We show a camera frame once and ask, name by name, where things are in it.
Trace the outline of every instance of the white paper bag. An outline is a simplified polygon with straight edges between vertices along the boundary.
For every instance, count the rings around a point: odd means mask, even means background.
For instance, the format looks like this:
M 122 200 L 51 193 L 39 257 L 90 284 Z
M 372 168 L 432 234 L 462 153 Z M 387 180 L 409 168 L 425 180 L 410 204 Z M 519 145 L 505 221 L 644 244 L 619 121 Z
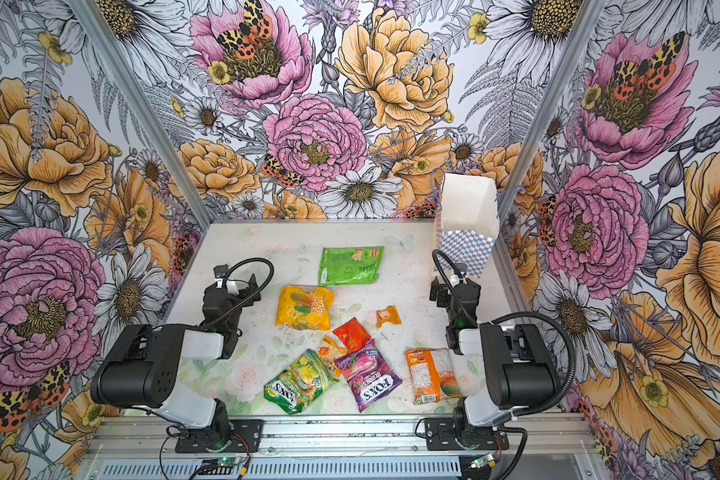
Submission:
M 446 174 L 435 216 L 436 245 L 480 278 L 499 232 L 496 183 L 477 175 Z

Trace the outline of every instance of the yellow snack bag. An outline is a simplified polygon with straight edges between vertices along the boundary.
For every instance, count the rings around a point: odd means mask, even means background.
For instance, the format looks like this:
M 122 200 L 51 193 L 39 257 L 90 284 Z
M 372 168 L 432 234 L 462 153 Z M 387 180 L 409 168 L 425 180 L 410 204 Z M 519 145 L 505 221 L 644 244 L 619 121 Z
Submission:
M 294 330 L 329 330 L 328 308 L 333 292 L 322 286 L 292 286 L 280 290 L 276 325 L 290 325 Z

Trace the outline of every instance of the wire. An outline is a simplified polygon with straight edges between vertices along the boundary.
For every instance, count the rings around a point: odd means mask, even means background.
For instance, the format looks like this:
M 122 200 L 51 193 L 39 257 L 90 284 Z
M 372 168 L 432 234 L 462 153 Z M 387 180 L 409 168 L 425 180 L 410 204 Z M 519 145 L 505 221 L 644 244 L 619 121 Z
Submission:
M 420 425 L 422 424 L 422 420 L 424 420 L 424 418 L 420 418 L 420 419 L 418 420 L 418 422 L 416 422 L 416 426 L 413 427 L 413 433 L 414 433 L 414 435 L 416 435 L 417 437 L 423 438 L 424 440 L 426 440 L 427 437 L 425 437 L 425 436 L 420 436 L 420 435 L 418 434 L 418 426 L 420 426 Z
M 242 308 L 242 306 L 245 305 L 245 304 L 248 302 L 248 300 L 250 300 L 250 299 L 253 298 L 254 296 L 256 296 L 256 295 L 258 295 L 259 293 L 261 293 L 261 291 L 264 290 L 264 287 L 266 287 L 267 285 L 269 285 L 269 282 L 272 281 L 272 277 L 275 275 L 275 266 L 272 264 L 272 262 L 270 262 L 270 261 L 267 260 L 266 258 L 261 258 L 261 257 L 258 257 L 258 256 L 257 256 L 257 257 L 254 257 L 254 258 L 248 258 L 248 259 L 245 259 L 245 260 L 243 260 L 243 261 L 241 261 L 241 262 L 238 262 L 238 263 L 235 264 L 232 268 L 230 268 L 230 269 L 226 272 L 226 275 L 224 275 L 224 281 L 221 283 L 221 288 L 223 288 L 224 290 L 226 290 L 226 282 L 227 282 L 228 279 L 230 278 L 230 275 L 232 274 L 232 272 L 234 272 L 235 270 L 237 270 L 238 268 L 240 268 L 240 267 L 243 266 L 243 265 L 252 264 L 252 263 L 254 263 L 254 262 L 258 262 L 258 263 L 261 263 L 261 264 L 267 264 L 268 267 L 269 267 L 269 275 L 267 275 L 267 278 L 266 278 L 266 280 L 264 280 L 264 283 L 262 283 L 262 284 L 259 285 L 257 288 L 255 288 L 254 291 L 251 292 L 247 297 L 243 298 L 243 299 L 240 300 L 238 303 L 236 303 L 230 310 L 228 310 L 227 312 L 224 312 L 224 313 L 221 314 L 218 318 L 216 318 L 215 320 L 213 320 L 213 321 L 211 321 L 210 323 L 208 323 L 207 325 L 205 325 L 205 326 L 200 330 L 201 332 L 207 332 L 211 327 L 213 327 L 213 326 L 215 326 L 215 325 L 218 325 L 219 323 L 223 322 L 223 321 L 226 320 L 227 318 L 231 317 L 232 314 L 233 314 L 234 312 L 237 312 L 238 310 L 240 310 L 240 309 Z
M 514 468 L 518 466 L 518 462 L 520 461 L 520 456 L 523 455 L 523 450 L 525 450 L 525 443 L 528 440 L 528 430 L 525 428 L 520 427 L 504 427 L 501 426 L 498 428 L 500 432 L 506 432 L 506 433 L 519 433 L 522 435 L 522 438 L 520 439 L 520 444 L 518 445 L 518 451 L 514 454 L 514 458 L 512 458 L 512 462 L 510 462 L 507 469 L 501 473 L 498 477 L 494 478 L 494 480 L 506 480 L 506 478 L 512 473 Z
M 176 432 L 176 433 L 171 433 L 171 432 L 170 432 L 170 428 L 171 428 L 171 427 L 176 428 L 176 429 L 179 430 L 179 431 Z M 165 480 L 170 480 L 170 478 L 168 478 L 168 475 L 166 474 L 166 470 L 165 470 L 164 467 L 163 467 L 163 449 L 165 448 L 166 444 L 168 443 L 168 440 L 170 440 L 171 438 L 176 438 L 176 437 L 183 438 L 183 437 L 186 437 L 186 428 L 184 428 L 183 426 L 181 426 L 181 425 L 178 424 L 178 423 L 176 423 L 175 425 L 168 425 L 168 427 L 166 427 L 166 435 L 167 435 L 167 436 L 166 436 L 166 439 L 163 440 L 163 445 L 160 446 L 160 450 L 159 450 L 158 453 L 157 453 L 157 461 L 158 461 L 158 463 L 160 464 L 160 473 L 163 474 L 163 477 L 165 478 Z
M 458 295 L 456 295 L 454 293 L 454 287 L 453 287 L 453 285 L 451 285 L 450 279 L 445 275 L 443 266 L 442 266 L 442 264 L 440 264 L 440 260 L 438 259 L 439 256 L 442 257 L 443 259 L 445 259 L 445 262 L 450 265 L 450 267 L 453 269 L 454 273 L 456 275 L 458 275 L 458 277 L 460 279 L 465 278 L 464 274 L 462 274 L 461 271 L 456 267 L 456 264 L 454 264 L 454 262 L 450 258 L 448 258 L 448 255 L 446 255 L 445 252 L 443 252 L 442 250 L 438 250 L 438 249 L 432 250 L 432 260 L 434 260 L 434 266 L 438 269 L 438 272 L 443 277 L 443 282 L 445 282 L 445 286 L 446 286 L 446 288 L 448 288 L 448 292 L 451 293 L 451 296 L 453 297 L 453 299 L 456 300 L 456 304 L 458 305 L 459 309 L 464 314 L 464 316 L 467 317 L 467 320 L 469 320 L 472 323 L 472 325 L 477 327 L 478 320 L 475 319 L 472 315 L 470 315 L 469 312 L 467 312 L 467 309 L 466 309 L 466 307 L 464 307 L 464 304 L 461 302 L 461 299 L 458 297 Z
M 537 406 L 513 410 L 512 415 L 516 417 L 533 415 L 535 413 L 542 413 L 548 408 L 555 406 L 560 400 L 563 399 L 563 397 L 565 397 L 565 394 L 568 393 L 568 390 L 574 384 L 574 376 L 576 375 L 576 349 L 574 347 L 574 341 L 570 338 L 570 334 L 568 333 L 568 331 L 563 328 L 558 322 L 538 312 L 512 312 L 508 313 L 507 315 L 500 316 L 491 323 L 497 325 L 502 322 L 507 322 L 509 320 L 514 320 L 526 316 L 541 320 L 542 322 L 549 324 L 560 334 L 560 336 L 563 338 L 565 349 L 568 351 L 568 371 L 566 372 L 563 384 L 560 386 L 560 390 L 558 390 L 557 393 L 552 395 L 552 397 L 550 397 L 546 402 L 540 403 Z

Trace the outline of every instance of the floral tablecloth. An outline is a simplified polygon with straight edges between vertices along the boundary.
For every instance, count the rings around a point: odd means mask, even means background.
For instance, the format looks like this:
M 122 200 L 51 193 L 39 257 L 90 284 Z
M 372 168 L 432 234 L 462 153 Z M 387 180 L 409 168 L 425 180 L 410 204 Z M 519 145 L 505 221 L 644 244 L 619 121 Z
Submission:
M 401 247 L 400 243 L 407 244 L 408 248 Z M 371 285 L 332 287 L 336 299 L 328 311 L 332 329 L 357 317 L 390 367 L 403 380 L 403 384 L 376 401 L 364 414 L 450 412 L 455 400 L 422 406 L 413 404 L 411 375 L 404 358 L 407 350 L 446 347 L 446 312 L 428 298 L 433 278 L 432 224 L 429 222 L 212 225 L 169 312 L 169 322 L 200 321 L 202 291 L 213 282 L 215 265 L 264 256 L 274 263 L 276 274 L 262 293 L 262 300 L 243 310 L 240 317 L 243 334 L 232 358 L 182 361 L 179 380 L 206 396 L 223 400 L 231 416 L 282 415 L 277 405 L 263 398 L 264 385 L 304 350 L 316 349 L 325 332 L 275 326 L 278 294 L 288 284 L 316 283 L 324 246 L 385 247 L 378 280 Z M 265 272 L 257 268 L 236 273 L 234 277 L 247 279 L 254 272 L 260 282 Z M 483 296 L 482 301 L 487 303 L 482 308 L 490 308 L 490 297 Z M 389 305 L 396 305 L 402 324 L 386 323 L 377 328 L 376 310 Z M 485 385 L 481 358 L 451 353 L 451 361 L 463 395 L 470 395 Z M 354 396 L 344 379 L 304 411 L 306 415 L 356 413 Z

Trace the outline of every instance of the fox's candy bag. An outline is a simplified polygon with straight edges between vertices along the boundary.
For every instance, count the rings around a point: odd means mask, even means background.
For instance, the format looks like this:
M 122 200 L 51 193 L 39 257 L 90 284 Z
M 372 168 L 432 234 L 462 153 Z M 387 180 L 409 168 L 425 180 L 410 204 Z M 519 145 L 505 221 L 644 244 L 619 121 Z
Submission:
M 336 366 L 342 369 L 360 412 L 402 383 L 376 350 L 373 340 L 367 341 L 360 350 L 336 359 Z
M 317 353 L 307 350 L 264 385 L 264 398 L 293 415 L 302 412 L 334 383 L 336 379 L 328 374 Z
M 280 290 L 275 325 L 290 325 L 295 330 L 328 330 L 328 308 L 333 292 L 321 286 L 291 286 Z

